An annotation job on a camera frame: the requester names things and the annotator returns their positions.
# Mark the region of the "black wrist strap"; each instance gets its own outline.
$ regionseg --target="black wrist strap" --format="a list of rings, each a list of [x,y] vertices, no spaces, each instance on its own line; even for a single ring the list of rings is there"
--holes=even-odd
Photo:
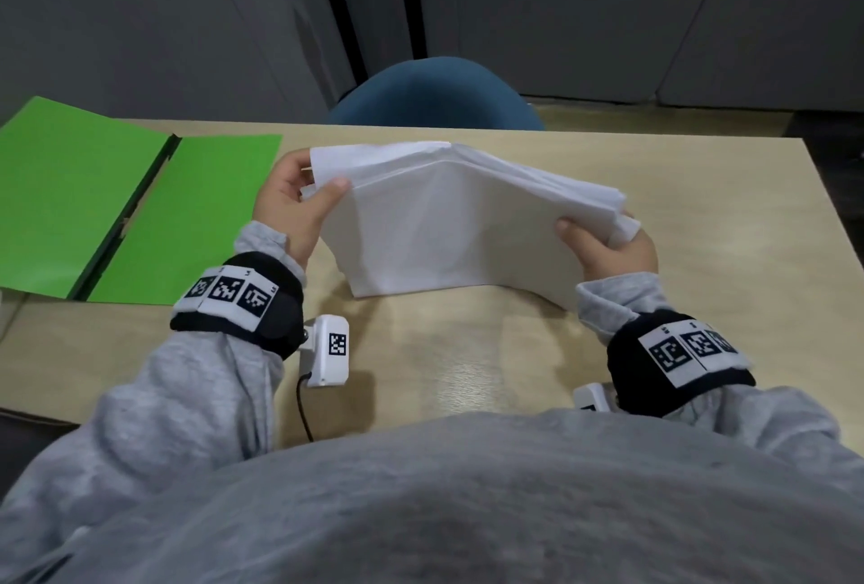
[[[179,313],[171,318],[171,329],[176,332],[226,333],[287,359],[305,340],[302,284],[278,259],[262,252],[237,254],[225,265],[254,270],[279,287],[257,329],[251,332],[231,320],[197,311]]]
[[[756,385],[749,361],[729,341],[670,309],[628,322],[607,355],[618,404],[631,414],[662,417],[720,386]]]

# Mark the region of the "blue chair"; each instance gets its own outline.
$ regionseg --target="blue chair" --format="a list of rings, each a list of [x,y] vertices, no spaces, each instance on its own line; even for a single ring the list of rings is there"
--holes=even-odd
[[[480,64],[438,56],[391,65],[352,90],[328,124],[545,129],[536,111]]]

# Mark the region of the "white label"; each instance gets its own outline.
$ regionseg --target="white label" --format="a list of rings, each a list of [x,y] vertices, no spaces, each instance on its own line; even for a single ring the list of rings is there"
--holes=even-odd
[[[714,328],[699,320],[661,325],[639,342],[677,389],[708,372],[750,367],[747,357]]]
[[[267,277],[249,268],[209,268],[174,305],[173,315],[197,311],[253,332],[278,290]]]

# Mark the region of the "white paper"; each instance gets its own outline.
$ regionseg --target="white paper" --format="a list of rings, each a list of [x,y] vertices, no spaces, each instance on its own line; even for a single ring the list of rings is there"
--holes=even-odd
[[[449,142],[312,149],[315,185],[351,179],[321,237],[356,297],[483,284],[520,288],[576,309],[582,280],[556,237],[568,216],[607,244],[639,223],[614,188],[505,162]]]

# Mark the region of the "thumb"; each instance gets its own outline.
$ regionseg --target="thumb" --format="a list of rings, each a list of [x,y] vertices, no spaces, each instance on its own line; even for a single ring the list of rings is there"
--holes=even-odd
[[[317,222],[324,222],[341,198],[351,189],[351,181],[346,177],[336,177],[322,185],[318,191],[303,202],[312,218]]]
[[[594,238],[594,234],[569,218],[560,218],[555,223],[555,231],[583,266],[598,262],[609,251],[606,245]]]

